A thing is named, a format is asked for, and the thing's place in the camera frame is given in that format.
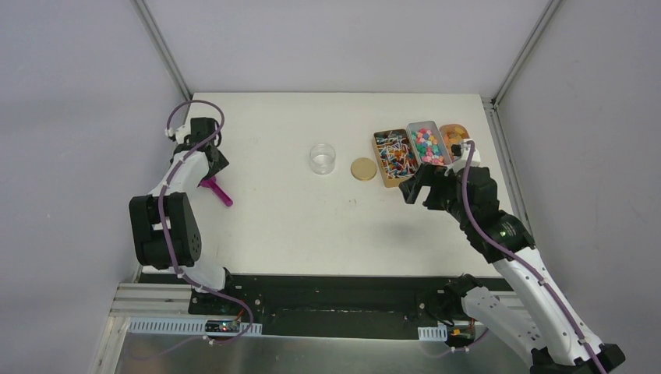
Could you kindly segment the magenta plastic scoop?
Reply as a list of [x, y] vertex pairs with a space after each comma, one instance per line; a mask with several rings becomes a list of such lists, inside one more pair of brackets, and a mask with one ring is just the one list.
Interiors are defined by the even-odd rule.
[[203, 179], [200, 182], [200, 187], [209, 189], [226, 207], [234, 204], [232, 198], [219, 186], [215, 176]]

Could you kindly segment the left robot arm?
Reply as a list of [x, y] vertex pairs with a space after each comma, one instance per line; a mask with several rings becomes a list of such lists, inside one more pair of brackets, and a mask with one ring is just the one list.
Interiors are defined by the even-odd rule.
[[176, 147], [165, 176], [129, 201], [129, 218], [139, 264], [170, 270], [200, 292], [211, 290], [207, 303], [224, 316], [236, 309], [238, 295], [225, 286], [225, 271], [201, 259], [203, 239], [190, 203], [194, 192], [208, 189], [225, 206], [233, 204], [216, 178], [229, 165], [218, 148], [220, 127], [213, 118], [198, 117], [174, 132]]

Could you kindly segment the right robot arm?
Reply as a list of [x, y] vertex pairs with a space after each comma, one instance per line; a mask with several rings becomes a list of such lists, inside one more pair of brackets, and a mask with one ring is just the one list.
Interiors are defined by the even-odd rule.
[[469, 244], [505, 279], [528, 317], [502, 303], [470, 274], [450, 281], [427, 313], [438, 322], [475, 319], [528, 366], [531, 373], [610, 373], [626, 356], [603, 342], [574, 311], [550, 276], [533, 237], [515, 216], [500, 209], [497, 183], [488, 168], [452, 171], [423, 164], [399, 185], [407, 204], [430, 191], [423, 206], [449, 213]]

